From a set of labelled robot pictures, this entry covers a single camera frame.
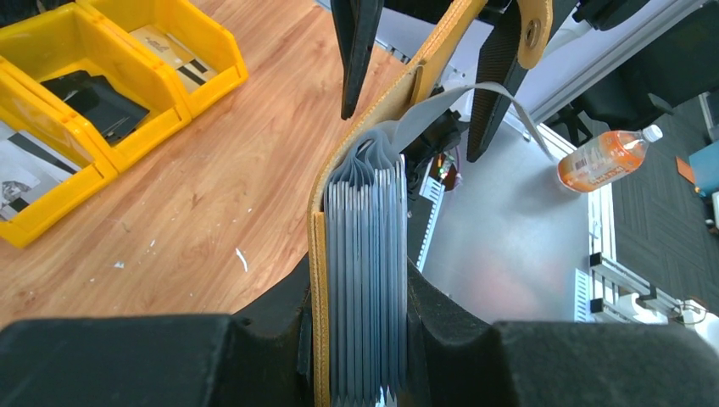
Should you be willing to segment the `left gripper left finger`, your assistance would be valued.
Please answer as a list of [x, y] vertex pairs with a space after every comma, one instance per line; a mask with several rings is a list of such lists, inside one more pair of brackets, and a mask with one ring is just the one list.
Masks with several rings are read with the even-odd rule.
[[310, 406], [309, 261], [233, 315], [16, 321], [4, 406]]

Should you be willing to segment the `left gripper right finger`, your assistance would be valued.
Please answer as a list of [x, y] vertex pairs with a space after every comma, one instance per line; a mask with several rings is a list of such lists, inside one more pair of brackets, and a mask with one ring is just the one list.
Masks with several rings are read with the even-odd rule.
[[411, 406], [715, 406], [718, 357], [681, 326], [488, 324], [408, 269]]

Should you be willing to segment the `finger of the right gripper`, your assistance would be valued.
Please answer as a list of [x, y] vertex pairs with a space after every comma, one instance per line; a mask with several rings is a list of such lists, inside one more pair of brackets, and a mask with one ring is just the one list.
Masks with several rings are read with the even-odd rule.
[[[520, 4], [511, 1], [480, 48], [477, 83], [495, 82], [509, 92], [517, 91], [527, 73], [517, 60], [521, 28]], [[487, 151], [508, 107], [509, 101], [498, 93], [474, 90], [467, 138], [466, 158], [469, 162], [476, 162]]]
[[357, 107], [371, 60], [384, 2], [331, 0], [333, 24], [343, 63], [341, 119], [350, 119]]

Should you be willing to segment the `yellow leather card holder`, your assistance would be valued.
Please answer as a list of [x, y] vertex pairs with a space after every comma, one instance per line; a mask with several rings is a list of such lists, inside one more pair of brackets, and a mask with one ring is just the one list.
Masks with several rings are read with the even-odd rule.
[[408, 373], [408, 176], [368, 142], [308, 206], [314, 397], [370, 406]]

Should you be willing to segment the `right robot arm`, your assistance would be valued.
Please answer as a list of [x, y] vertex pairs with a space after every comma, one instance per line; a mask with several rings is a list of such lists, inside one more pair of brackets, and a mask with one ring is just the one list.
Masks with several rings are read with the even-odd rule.
[[[341, 164], [350, 160], [363, 142], [386, 151], [391, 161], [404, 153], [410, 163], [429, 160], [460, 138], [459, 116], [450, 106], [459, 88], [439, 86], [442, 73], [471, 23], [487, 7], [486, 1], [451, 1], [428, 38], [410, 58], [399, 77], [355, 121], [319, 173], [313, 196], [319, 200]], [[353, 116], [376, 39], [381, 1], [333, 1], [332, 18], [343, 61], [341, 116]], [[551, 37], [554, 4], [551, 1], [511, 1], [481, 45], [477, 60], [478, 84], [473, 88], [466, 157], [476, 161], [488, 149], [507, 110], [499, 94], [514, 94], [526, 73], [537, 65]]]

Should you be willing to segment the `tan striped cards stack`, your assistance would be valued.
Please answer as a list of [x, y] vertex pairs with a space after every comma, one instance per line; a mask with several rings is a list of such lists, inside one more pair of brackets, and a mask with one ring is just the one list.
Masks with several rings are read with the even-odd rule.
[[155, 25], [145, 25], [130, 32], [136, 40], [168, 64], [178, 75], [188, 93], [217, 76], [217, 71], [205, 63], [170, 33]]

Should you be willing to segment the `black cards stack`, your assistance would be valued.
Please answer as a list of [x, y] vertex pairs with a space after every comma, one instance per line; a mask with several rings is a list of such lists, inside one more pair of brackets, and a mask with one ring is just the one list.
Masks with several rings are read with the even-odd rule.
[[127, 138], [149, 110], [117, 92], [104, 75], [77, 70], [42, 85], [92, 123], [111, 146]]

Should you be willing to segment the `grey white cards stack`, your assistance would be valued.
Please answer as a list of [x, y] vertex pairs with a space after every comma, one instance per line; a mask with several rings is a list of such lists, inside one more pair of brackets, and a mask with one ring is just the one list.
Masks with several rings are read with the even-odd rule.
[[1, 220], [12, 220], [79, 170], [79, 165], [28, 131], [2, 123]]

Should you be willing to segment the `orange drink bottle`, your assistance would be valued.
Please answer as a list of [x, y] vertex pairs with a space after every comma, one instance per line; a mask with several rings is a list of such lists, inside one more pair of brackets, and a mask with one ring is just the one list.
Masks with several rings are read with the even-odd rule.
[[574, 192], [593, 192], [637, 170], [649, 145], [662, 137], [657, 125], [641, 131], [607, 131], [564, 157], [557, 175]]

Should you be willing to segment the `right yellow plastic bin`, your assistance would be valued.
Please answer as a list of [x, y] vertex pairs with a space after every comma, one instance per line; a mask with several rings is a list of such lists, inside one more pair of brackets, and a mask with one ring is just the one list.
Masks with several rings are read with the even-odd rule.
[[188, 1], [79, 1], [170, 76], [192, 117], [248, 79], [234, 36]]

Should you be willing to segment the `yellow plastic bin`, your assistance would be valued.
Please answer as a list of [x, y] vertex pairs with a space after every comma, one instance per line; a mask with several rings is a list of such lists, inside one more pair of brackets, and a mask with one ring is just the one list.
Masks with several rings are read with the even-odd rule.
[[78, 5], [2, 28], [1, 55], [11, 74], [68, 114], [120, 172], [192, 119], [167, 66]]
[[248, 79], [234, 36], [188, 1], [79, 1], [170, 76], [192, 117]]
[[23, 248], [119, 174], [97, 133], [1, 61], [1, 237]]

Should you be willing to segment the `middle yellow plastic bin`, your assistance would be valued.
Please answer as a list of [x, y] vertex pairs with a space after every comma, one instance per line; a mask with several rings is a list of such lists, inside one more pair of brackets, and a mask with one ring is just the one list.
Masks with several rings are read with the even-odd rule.
[[167, 66], [78, 5], [2, 28], [1, 55], [11, 74], [68, 114], [120, 172], [192, 119]]

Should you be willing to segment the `left yellow plastic bin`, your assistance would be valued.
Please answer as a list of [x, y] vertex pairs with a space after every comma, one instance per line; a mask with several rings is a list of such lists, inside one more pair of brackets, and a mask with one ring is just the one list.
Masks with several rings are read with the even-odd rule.
[[97, 133], [1, 61], [1, 237], [23, 248], [119, 174]]

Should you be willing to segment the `aluminium frame rail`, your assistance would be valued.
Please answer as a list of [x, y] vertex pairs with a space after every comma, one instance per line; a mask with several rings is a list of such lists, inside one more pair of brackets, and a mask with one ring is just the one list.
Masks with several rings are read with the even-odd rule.
[[705, 125], [704, 93], [718, 92], [718, 4], [649, 1], [607, 31], [591, 30], [548, 52], [520, 96], [561, 135], [655, 124], [664, 136], [641, 167], [611, 186], [613, 258], [680, 300], [718, 310], [718, 222], [707, 192], [678, 164], [718, 143]]

